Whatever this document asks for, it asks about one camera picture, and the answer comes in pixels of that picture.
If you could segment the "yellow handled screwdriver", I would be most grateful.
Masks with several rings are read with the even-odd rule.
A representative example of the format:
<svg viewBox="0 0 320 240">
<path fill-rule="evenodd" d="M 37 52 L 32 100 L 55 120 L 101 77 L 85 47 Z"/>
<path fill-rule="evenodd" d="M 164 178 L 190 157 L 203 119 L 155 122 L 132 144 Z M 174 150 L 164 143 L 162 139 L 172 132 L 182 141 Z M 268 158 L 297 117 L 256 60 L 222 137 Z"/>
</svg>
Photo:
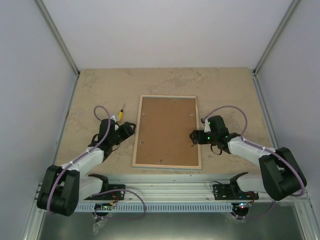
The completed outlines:
<svg viewBox="0 0 320 240">
<path fill-rule="evenodd" d="M 121 108 L 121 110 L 120 110 L 119 113 L 118 113 L 118 121 L 117 121 L 118 123 L 120 123 L 121 120 L 122 120 L 122 118 L 123 118 L 125 106 L 126 106 L 126 104 L 124 103 L 123 106 L 122 106 L 122 108 Z"/>
</svg>

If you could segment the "blue wooden picture frame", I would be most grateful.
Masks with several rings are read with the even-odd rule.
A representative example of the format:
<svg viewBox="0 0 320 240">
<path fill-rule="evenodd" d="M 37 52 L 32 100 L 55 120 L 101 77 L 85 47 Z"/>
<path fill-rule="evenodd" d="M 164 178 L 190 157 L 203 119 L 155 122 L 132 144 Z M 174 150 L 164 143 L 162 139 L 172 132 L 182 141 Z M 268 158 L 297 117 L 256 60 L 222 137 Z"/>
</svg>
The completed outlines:
<svg viewBox="0 0 320 240">
<path fill-rule="evenodd" d="M 198 97 L 142 94 L 139 100 L 132 166 L 202 169 L 201 147 L 190 139 L 199 130 Z"/>
</svg>

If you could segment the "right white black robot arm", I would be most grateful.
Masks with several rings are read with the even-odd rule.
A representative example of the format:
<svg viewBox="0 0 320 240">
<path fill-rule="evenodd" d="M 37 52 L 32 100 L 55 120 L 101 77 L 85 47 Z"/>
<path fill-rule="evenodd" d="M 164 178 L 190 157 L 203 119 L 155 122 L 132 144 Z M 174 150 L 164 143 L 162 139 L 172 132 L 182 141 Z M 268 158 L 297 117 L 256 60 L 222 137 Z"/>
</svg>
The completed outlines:
<svg viewBox="0 0 320 240">
<path fill-rule="evenodd" d="M 189 137 L 194 145 L 217 147 L 221 153 L 241 157 L 259 167 L 259 174 L 243 172 L 229 180 L 229 193 L 236 200 L 248 192 L 266 193 L 275 201 L 305 192 L 306 178 L 288 148 L 264 147 L 239 133 L 230 133 L 220 115 L 204 120 L 204 129 L 192 131 Z"/>
</svg>

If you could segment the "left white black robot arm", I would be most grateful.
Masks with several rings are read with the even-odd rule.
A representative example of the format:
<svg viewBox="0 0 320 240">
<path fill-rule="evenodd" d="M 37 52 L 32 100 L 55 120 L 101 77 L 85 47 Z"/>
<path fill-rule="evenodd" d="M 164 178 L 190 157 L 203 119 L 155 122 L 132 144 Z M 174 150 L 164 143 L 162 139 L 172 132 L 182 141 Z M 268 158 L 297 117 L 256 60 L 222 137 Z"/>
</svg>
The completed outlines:
<svg viewBox="0 0 320 240">
<path fill-rule="evenodd" d="M 136 124 L 125 122 L 119 125 L 113 119 L 103 119 L 99 132 L 76 159 L 63 165 L 47 168 L 37 197 L 39 209 L 69 217 L 78 203 L 90 197 L 99 200 L 110 198 L 107 176 L 90 171 L 102 164 L 123 141 L 135 134 Z"/>
</svg>

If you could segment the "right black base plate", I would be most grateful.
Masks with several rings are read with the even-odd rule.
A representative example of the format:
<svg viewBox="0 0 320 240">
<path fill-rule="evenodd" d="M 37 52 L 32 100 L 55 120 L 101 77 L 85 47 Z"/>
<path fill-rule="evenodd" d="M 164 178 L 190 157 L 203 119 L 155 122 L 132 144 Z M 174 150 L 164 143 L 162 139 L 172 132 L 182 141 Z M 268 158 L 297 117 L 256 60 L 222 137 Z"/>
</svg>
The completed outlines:
<svg viewBox="0 0 320 240">
<path fill-rule="evenodd" d="M 258 193 L 231 189 L 229 184 L 212 184 L 210 188 L 215 200 L 253 201 L 260 198 Z"/>
</svg>

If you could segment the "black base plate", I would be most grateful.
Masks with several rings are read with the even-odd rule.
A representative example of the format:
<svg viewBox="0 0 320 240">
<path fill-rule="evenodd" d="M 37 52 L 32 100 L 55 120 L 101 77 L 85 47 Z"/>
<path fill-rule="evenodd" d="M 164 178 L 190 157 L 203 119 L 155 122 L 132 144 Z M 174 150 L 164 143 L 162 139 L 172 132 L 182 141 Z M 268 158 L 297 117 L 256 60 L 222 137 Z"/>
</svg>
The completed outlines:
<svg viewBox="0 0 320 240">
<path fill-rule="evenodd" d="M 101 192 L 106 192 L 110 190 L 119 190 L 113 191 L 109 193 L 105 193 L 103 195 L 90 196 L 85 198 L 86 201 L 122 201 L 125 198 L 125 192 L 123 189 L 126 188 L 125 184 L 110 184 L 108 188 L 103 189 Z"/>
<path fill-rule="evenodd" d="M 210 188 L 215 200 L 253 201 L 260 198 L 258 193 L 231 189 L 229 184 L 212 184 Z"/>
</svg>

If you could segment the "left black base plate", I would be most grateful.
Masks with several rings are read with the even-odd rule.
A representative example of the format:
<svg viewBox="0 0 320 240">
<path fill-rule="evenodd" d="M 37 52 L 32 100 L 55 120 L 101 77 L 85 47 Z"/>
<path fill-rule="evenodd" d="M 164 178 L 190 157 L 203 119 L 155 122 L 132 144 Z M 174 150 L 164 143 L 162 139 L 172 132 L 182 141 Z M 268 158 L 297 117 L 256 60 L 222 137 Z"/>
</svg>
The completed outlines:
<svg viewBox="0 0 320 240">
<path fill-rule="evenodd" d="M 122 201 L 125 198 L 125 192 L 123 189 L 126 188 L 125 184 L 110 184 L 108 188 L 103 189 L 101 192 L 106 192 L 110 190 L 119 190 L 113 191 L 109 193 L 105 193 L 103 195 L 90 196 L 85 198 L 86 201 Z"/>
</svg>

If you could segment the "aluminium profile rail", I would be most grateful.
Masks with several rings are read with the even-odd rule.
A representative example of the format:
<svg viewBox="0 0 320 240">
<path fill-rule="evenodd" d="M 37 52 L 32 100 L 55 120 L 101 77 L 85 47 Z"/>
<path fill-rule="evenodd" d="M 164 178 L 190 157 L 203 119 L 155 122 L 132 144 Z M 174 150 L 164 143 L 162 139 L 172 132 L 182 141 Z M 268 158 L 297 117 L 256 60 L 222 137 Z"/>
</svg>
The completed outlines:
<svg viewBox="0 0 320 240">
<path fill-rule="evenodd" d="M 207 175 L 115 175 L 109 184 L 125 185 L 124 200 L 120 202 L 160 203 L 160 202 L 203 202 L 215 200 L 211 190 L 212 183 Z M 104 203 L 110 200 L 82 200 L 82 202 Z"/>
</svg>

